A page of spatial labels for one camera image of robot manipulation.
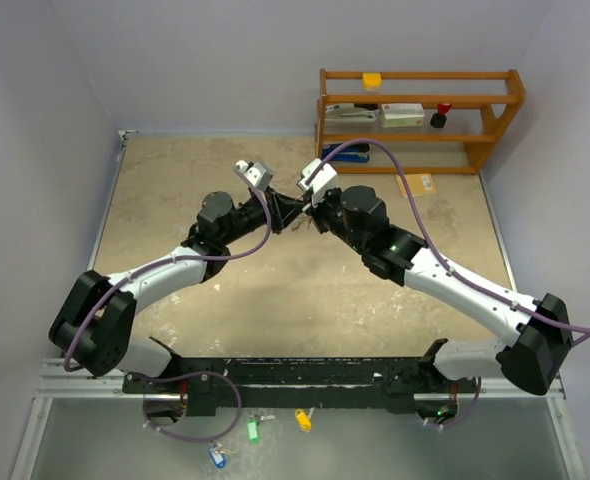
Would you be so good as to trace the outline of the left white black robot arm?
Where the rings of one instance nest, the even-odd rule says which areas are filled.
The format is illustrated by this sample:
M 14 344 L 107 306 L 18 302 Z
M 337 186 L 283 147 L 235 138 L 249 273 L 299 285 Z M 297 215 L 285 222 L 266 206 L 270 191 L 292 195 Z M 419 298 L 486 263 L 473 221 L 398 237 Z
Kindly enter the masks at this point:
M 187 287 L 216 276 L 231 258 L 231 243 L 264 228 L 279 234 L 304 207 L 301 199 L 267 188 L 236 204 L 226 192 L 202 201 L 188 237 L 169 254 L 133 270 L 103 276 L 94 270 L 75 281 L 48 333 L 71 370 L 95 377 L 114 369 L 139 374 L 159 392 L 177 387 L 180 360 L 170 347 L 132 333 L 135 317 Z

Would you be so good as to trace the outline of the bunch of silver keys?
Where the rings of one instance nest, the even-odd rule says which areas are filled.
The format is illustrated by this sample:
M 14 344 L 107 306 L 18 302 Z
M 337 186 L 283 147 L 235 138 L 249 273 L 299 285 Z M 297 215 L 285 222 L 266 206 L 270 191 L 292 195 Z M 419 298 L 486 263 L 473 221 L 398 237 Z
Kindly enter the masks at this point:
M 296 219 L 295 222 L 290 226 L 291 232 L 297 232 L 300 230 L 309 229 L 312 223 L 312 218 L 310 216 L 303 215 L 300 218 Z

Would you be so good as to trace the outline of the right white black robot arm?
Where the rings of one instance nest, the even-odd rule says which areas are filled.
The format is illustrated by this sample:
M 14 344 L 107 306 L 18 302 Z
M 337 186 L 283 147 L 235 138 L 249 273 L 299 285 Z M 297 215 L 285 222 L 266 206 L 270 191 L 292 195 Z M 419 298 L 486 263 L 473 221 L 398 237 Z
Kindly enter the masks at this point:
M 361 258 L 375 276 L 427 294 L 490 331 L 482 342 L 439 340 L 420 366 L 421 383 L 442 391 L 455 380 L 504 378 L 521 390 L 544 395 L 571 349 L 565 303 L 547 294 L 537 300 L 476 274 L 464 283 L 464 268 L 433 253 L 425 239 L 392 224 L 373 188 L 330 188 L 308 195 L 307 214 Z

